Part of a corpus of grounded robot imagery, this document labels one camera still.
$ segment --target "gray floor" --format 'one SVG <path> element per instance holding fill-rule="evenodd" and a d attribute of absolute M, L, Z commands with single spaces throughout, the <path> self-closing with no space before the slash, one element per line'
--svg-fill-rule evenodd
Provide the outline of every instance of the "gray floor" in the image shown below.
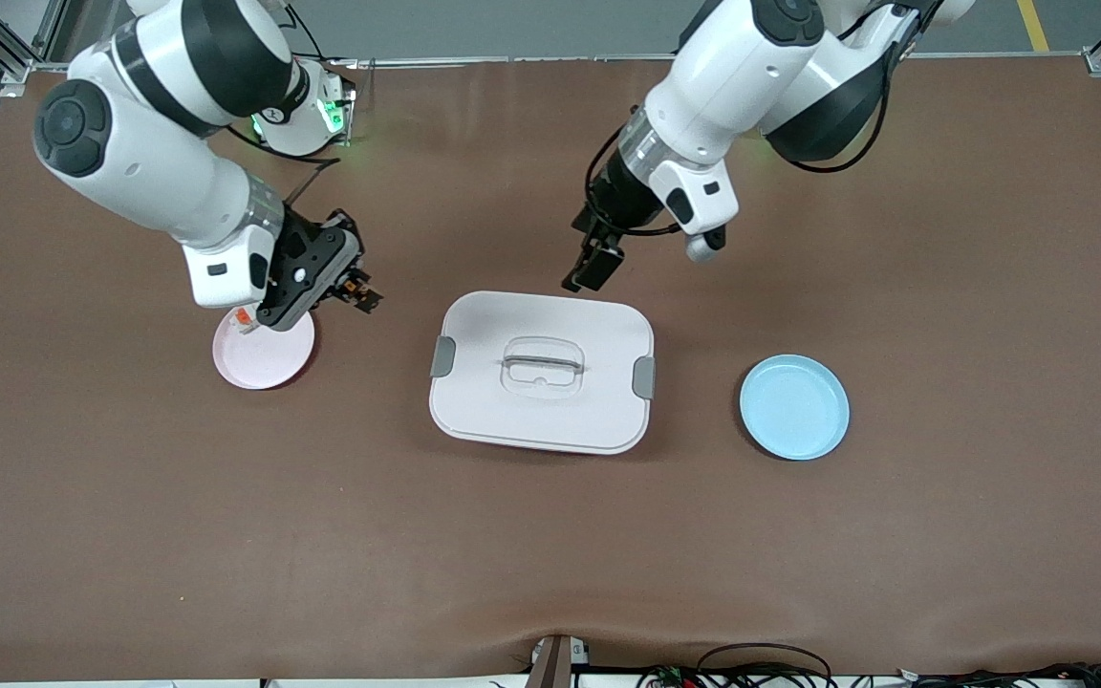
<path fill-rule="evenodd" d="M 120 0 L 79 0 L 54 58 L 127 21 Z M 593 57 L 663 54 L 700 0 L 297 0 L 325 55 L 352 58 Z M 1101 0 L 1036 0 L 1051 51 L 1075 52 L 1101 35 Z M 287 30 L 296 51 L 310 51 Z M 979 0 L 951 26 L 936 26 L 920 53 L 1031 53 L 1017 0 Z"/>

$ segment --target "brown table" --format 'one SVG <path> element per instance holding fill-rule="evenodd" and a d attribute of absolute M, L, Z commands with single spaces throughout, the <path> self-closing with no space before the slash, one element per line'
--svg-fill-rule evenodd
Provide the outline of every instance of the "brown table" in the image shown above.
<path fill-rule="evenodd" d="M 1101 81 L 1076 57 L 913 61 L 851 173 L 730 153 L 710 265 L 630 241 L 648 435 L 617 458 L 467 444 L 428 415 L 447 306 L 559 293 L 585 164 L 659 64 L 382 70 L 344 163 L 383 308 L 319 314 L 290 387 L 210 364 L 220 314 L 166 236 L 31 151 L 53 77 L 0 106 L 0 679 L 514 670 L 789 641 L 838 670 L 1101 662 Z M 305 166 L 218 136 L 290 188 Z M 831 456 L 765 457 L 749 367 L 794 351 L 851 396 Z"/>

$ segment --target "light blue plate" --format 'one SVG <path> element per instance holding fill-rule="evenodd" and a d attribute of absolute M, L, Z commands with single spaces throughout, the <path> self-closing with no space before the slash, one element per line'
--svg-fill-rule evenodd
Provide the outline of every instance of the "light blue plate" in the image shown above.
<path fill-rule="evenodd" d="M 836 374 L 793 353 L 753 367 L 742 383 L 739 406 L 755 441 L 794 461 L 817 459 L 838 447 L 851 413 Z"/>

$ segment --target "white robotic arm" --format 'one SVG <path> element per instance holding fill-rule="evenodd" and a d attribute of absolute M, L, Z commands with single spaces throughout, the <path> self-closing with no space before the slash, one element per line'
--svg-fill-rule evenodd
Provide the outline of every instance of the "white robotic arm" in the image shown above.
<path fill-rule="evenodd" d="M 328 296 L 371 310 L 353 221 L 315 226 L 206 136 L 293 101 L 301 65 L 258 0 L 171 0 L 80 53 L 36 114 L 54 175 L 183 247 L 195 301 L 285 330 Z"/>
<path fill-rule="evenodd" d="M 724 166 L 733 140 L 759 127 L 799 166 L 842 152 L 884 101 L 891 70 L 916 36 L 974 0 L 942 2 L 830 0 L 822 12 L 816 0 L 707 0 L 607 165 L 596 177 L 590 166 L 585 209 L 573 221 L 585 233 L 581 254 L 563 286 L 602 286 L 623 261 L 623 236 L 680 229 L 687 256 L 711 260 L 738 215 Z M 673 226 L 640 229 L 662 209 Z"/>

